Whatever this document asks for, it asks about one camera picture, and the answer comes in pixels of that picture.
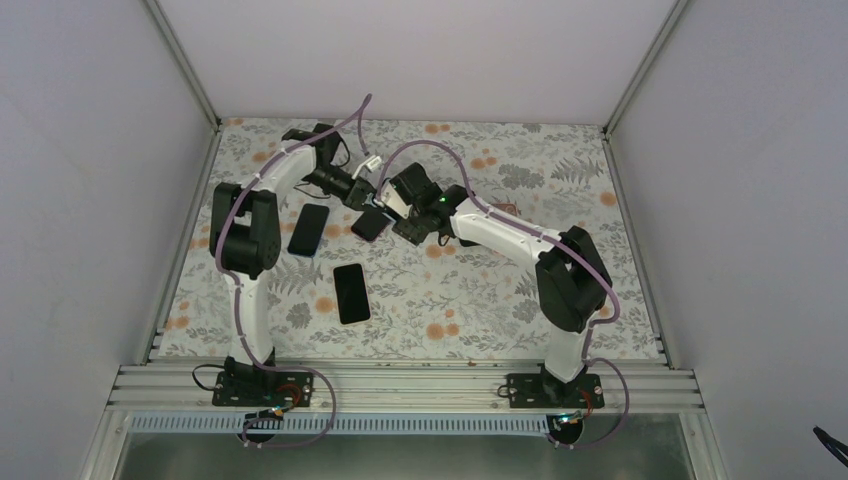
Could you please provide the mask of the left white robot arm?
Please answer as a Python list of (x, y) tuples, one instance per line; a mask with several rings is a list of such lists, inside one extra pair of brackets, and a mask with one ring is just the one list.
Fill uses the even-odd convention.
[(318, 187), (342, 205), (363, 211), (375, 193), (366, 180), (335, 164), (344, 140), (336, 126), (291, 129), (282, 148), (257, 173), (213, 191), (210, 253), (229, 290), (234, 337), (224, 377), (255, 405), (278, 391), (275, 347), (268, 326), (268, 273), (282, 251), (279, 203), (300, 183)]

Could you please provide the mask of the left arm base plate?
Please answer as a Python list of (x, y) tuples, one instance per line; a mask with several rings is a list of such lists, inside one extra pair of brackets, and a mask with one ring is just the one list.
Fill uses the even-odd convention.
[(228, 357), (212, 387), (216, 407), (308, 407), (314, 376), (305, 371), (277, 372)]

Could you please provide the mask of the pink phone case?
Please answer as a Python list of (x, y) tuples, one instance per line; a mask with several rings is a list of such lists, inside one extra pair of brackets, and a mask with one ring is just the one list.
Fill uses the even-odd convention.
[(513, 216), (518, 216), (520, 214), (517, 206), (512, 203), (496, 203), (495, 207)]

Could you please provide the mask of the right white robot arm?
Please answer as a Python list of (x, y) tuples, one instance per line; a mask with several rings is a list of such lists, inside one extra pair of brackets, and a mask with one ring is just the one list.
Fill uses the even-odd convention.
[(590, 322), (612, 285), (587, 231), (531, 224), (477, 198), (466, 186), (441, 189), (418, 163), (382, 181), (375, 201), (395, 218), (394, 232), (415, 245), (436, 233), (486, 247), (534, 274), (540, 310), (551, 324), (543, 397), (555, 407), (578, 397)]

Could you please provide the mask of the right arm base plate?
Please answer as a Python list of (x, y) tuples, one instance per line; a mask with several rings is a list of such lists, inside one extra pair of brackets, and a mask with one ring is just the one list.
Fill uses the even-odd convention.
[(540, 373), (511, 373), (496, 394), (513, 409), (603, 408), (605, 400), (600, 377), (581, 371), (569, 382), (562, 382), (546, 370)]

